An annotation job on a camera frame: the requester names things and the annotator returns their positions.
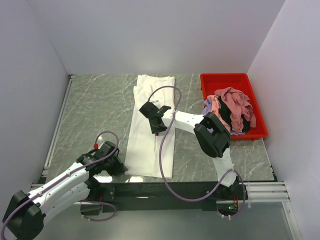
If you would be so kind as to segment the white t shirt red print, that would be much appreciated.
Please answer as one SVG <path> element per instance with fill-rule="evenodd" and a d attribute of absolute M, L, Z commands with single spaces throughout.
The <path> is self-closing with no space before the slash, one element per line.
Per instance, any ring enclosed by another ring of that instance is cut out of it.
<path fill-rule="evenodd" d="M 126 174 L 134 176 L 147 176 L 161 178 L 159 166 L 159 148 L 164 133 L 152 134 L 149 120 L 144 117 L 139 109 L 151 97 L 151 101 L 160 101 L 162 106 L 174 107 L 174 89 L 162 86 L 174 86 L 173 76 L 154 77 L 139 75 L 137 84 L 133 87 L 134 109 L 131 120 L 130 132 L 125 155 Z"/>

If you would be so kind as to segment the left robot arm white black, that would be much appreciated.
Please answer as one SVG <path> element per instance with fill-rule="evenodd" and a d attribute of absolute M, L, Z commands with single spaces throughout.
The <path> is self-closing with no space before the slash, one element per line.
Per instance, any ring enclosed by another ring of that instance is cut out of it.
<path fill-rule="evenodd" d="M 82 154 L 63 173 L 28 193 L 15 193 L 2 219 L 1 239 L 9 230 L 19 240 L 33 240 L 54 216 L 76 202 L 109 205 L 115 189 L 107 190 L 95 178 L 106 171 L 117 176 L 127 171 L 120 161 L 116 144 L 105 141 L 94 144 L 93 150 Z"/>

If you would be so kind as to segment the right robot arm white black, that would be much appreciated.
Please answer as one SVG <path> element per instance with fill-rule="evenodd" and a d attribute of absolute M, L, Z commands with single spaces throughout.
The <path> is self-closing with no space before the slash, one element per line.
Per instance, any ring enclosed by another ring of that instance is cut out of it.
<path fill-rule="evenodd" d="M 242 192 L 246 192 L 243 179 L 234 169 L 230 157 L 230 132 L 214 113 L 191 114 L 177 111 L 166 105 L 158 108 L 150 101 L 143 104 L 139 111 L 148 119 L 152 134 L 164 132 L 159 146 L 159 169 L 164 184 L 171 194 L 182 201 L 192 203 L 205 200 L 215 193 L 224 200 L 230 200 L 237 194 L 239 183 L 241 183 Z M 213 160 L 218 182 L 211 191 L 200 198 L 189 199 L 178 195 L 170 187 L 164 175 L 163 149 L 166 138 L 173 127 L 194 134 L 201 150 Z"/>

